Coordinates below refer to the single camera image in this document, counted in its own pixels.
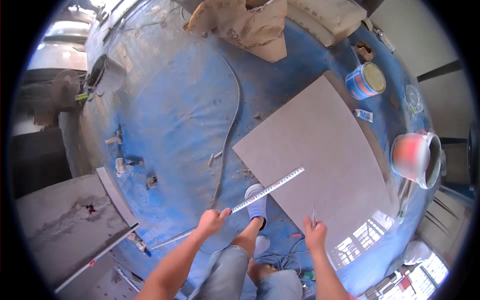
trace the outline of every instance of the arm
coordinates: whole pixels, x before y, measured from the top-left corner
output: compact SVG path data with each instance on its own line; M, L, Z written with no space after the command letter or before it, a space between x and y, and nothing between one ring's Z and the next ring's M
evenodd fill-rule
M205 240L222 227L231 209L211 209L203 213L197 229L175 249L163 257L150 273L135 300L173 299L185 282L193 259Z
M313 259L313 269L317 278L316 300L348 300L348 293L338 280L335 271L328 261L325 253L325 239L327 226L317 221L317 226L312 228L312 220L309 217L303 218L305 227L305 244Z

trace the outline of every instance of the denim shorts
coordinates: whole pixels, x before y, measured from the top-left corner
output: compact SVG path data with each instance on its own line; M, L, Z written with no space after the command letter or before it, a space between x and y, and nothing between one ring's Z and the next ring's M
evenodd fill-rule
M239 300L248 267L247 252L230 245L212 254L203 281L189 300ZM282 270L257 284L257 300L301 300L302 286L297 272Z

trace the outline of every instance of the ruler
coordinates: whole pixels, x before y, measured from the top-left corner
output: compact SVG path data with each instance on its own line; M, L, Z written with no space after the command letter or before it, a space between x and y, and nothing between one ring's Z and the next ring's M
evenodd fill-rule
M281 187L282 185L284 185L285 183L289 182L290 180L292 180L295 176L299 175L300 173L302 173L303 171L305 171L304 168L298 168L298 169L295 169L293 171L291 171L289 174L287 174L285 177L283 177L282 179L280 180L277 180L275 183L273 183L272 185L269 185L267 188L265 188L264 190L262 190L260 193L256 194L255 196L251 197L251 198L248 198L247 200L245 200L244 202L240 203L239 205L235 206L232 208L232 212L231 214L234 214L236 213L237 211L249 206L250 204L252 204L253 202L257 201L258 199L264 197L264 196L267 196L268 194L270 194L271 192L273 192L274 190L278 189L279 187ZM181 234L179 235L176 235L174 236L173 238L170 238L168 240L166 240L165 242L162 242L158 245L155 245L151 248L151 250L153 249L156 249L156 248L159 248L159 247L162 247L162 246L165 246L167 244L170 244L176 240L179 240L181 238L184 238L186 236L188 236L189 234L191 234L195 229L197 228L197 226L187 230L187 231L184 231L182 232Z

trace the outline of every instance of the hand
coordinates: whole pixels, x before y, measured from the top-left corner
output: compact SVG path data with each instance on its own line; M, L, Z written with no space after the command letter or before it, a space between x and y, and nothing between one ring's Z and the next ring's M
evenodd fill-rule
M309 216L303 217L303 227L305 228L305 245L310 253L325 252L325 239L327 237L327 226L317 220L317 225L312 228L312 219Z
M212 234L217 233L231 212L232 210L230 208L225 208L222 212L216 209L206 210L202 214L196 230L201 233L202 236L208 238Z

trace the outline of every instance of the person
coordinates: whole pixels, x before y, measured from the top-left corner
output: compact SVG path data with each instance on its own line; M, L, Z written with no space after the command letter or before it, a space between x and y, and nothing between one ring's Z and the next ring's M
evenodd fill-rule
M263 189L257 183L249 187L245 199ZM201 284L189 296L190 300L234 300L240 299L245 273L257 286L258 300L300 300L302 284L294 270L272 271L259 265L253 254L263 252L269 245L268 239L258 238L259 230L266 223L266 196L247 206L250 223L230 243L210 257L207 273ZM188 272L200 246L212 234L219 231L231 209L222 212L211 209L205 211L198 227L175 249L163 257L148 276L136 300L172 300L187 279ZM317 221L312 228L312 220L303 220L305 244L313 259L316 274L316 300L348 300L348 293L331 267L326 252L325 238L327 227Z

